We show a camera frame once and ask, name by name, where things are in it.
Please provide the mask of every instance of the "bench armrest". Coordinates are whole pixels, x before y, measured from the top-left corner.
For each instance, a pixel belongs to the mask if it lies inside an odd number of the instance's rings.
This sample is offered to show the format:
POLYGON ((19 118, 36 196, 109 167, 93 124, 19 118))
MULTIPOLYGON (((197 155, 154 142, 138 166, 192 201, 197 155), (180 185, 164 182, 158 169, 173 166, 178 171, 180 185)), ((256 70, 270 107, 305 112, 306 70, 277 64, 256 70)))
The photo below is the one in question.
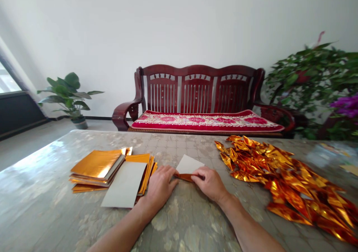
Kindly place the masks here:
POLYGON ((255 106, 258 106, 258 107, 261 107, 261 108, 267 108, 267 109, 270 109, 272 110, 274 113, 272 113, 273 115, 269 115, 268 113, 266 113, 266 115, 262 115, 261 116, 263 118, 266 118, 267 120, 272 120, 270 118, 272 118, 273 116, 275 116, 274 114, 276 112, 281 112, 283 113, 284 115, 286 115, 289 119, 289 125, 287 127, 285 127, 285 129, 283 130, 283 132, 285 133, 289 133, 289 132, 292 132, 296 127, 297 127, 297 124, 296 124, 296 118, 295 116, 293 115, 292 111, 291 110, 287 110, 285 108, 282 108, 282 107, 278 107, 278 106, 274 106, 274 105, 267 105, 265 103, 263 103, 261 100, 256 100, 254 102, 254 105, 255 106))
POLYGON ((128 130, 129 124, 126 120, 128 112, 133 121, 138 119, 138 105, 141 102, 141 99, 134 99, 133 101, 122 103, 114 109, 112 121, 118 128, 118 131, 128 130))

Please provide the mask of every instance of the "bench backrest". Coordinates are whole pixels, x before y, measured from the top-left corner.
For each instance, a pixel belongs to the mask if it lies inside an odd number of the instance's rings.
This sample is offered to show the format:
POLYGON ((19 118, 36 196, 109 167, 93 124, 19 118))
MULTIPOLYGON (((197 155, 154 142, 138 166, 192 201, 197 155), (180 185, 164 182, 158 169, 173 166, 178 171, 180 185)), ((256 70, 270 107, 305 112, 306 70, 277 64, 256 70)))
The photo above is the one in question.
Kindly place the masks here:
POLYGON ((235 113, 252 109, 255 98, 260 98, 264 76, 263 69, 248 66, 215 69, 157 64, 137 69, 140 84, 136 85, 136 93, 143 97, 143 111, 235 113))

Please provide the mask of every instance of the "red cushion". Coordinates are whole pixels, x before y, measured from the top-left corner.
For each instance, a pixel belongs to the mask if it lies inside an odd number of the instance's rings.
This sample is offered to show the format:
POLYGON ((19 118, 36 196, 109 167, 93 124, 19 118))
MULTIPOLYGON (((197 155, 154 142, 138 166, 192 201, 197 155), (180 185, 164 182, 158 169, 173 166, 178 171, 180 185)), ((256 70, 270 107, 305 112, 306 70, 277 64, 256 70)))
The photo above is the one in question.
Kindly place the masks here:
POLYGON ((279 132, 282 125, 270 122, 251 110, 239 113, 161 113, 147 110, 133 129, 190 132, 279 132))

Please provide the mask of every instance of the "paper sheet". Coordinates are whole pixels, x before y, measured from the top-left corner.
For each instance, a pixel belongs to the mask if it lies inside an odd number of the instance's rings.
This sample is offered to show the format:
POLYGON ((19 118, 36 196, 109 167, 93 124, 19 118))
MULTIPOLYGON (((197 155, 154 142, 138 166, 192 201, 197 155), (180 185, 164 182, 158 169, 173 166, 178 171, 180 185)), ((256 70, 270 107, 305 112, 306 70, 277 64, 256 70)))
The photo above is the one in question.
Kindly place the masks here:
POLYGON ((184 154, 176 169, 179 174, 192 174, 196 169, 202 166, 205 166, 205 164, 184 154))
POLYGON ((342 165, 340 166, 342 167, 343 169, 351 172, 352 174, 355 174, 356 176, 358 176, 358 167, 357 166, 354 166, 354 165, 342 165))
POLYGON ((124 162, 109 187, 102 207, 133 208, 146 163, 124 162))

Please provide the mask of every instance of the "table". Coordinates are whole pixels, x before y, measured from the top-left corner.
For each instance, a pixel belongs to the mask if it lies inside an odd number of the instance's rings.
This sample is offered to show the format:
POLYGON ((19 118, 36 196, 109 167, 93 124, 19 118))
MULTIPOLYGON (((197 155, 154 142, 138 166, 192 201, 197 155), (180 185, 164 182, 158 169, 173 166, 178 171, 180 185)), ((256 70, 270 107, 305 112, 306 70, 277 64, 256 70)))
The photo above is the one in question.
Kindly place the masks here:
MULTIPOLYGON (((70 169, 94 149, 133 146, 133 154, 151 153, 159 165, 177 166, 187 154, 220 174, 226 188, 288 252, 355 251, 316 228, 295 224, 266 211, 269 191, 229 176, 214 140, 225 136, 171 135, 73 130, 0 173, 0 251, 86 251, 129 210, 100 207, 105 191, 72 194, 70 169)), ((318 142, 253 138, 305 156, 318 142)), ((314 168, 357 199, 357 179, 337 169, 314 168)), ((216 204, 194 184, 180 181, 164 208, 145 228, 139 251, 241 251, 231 225, 216 204)))

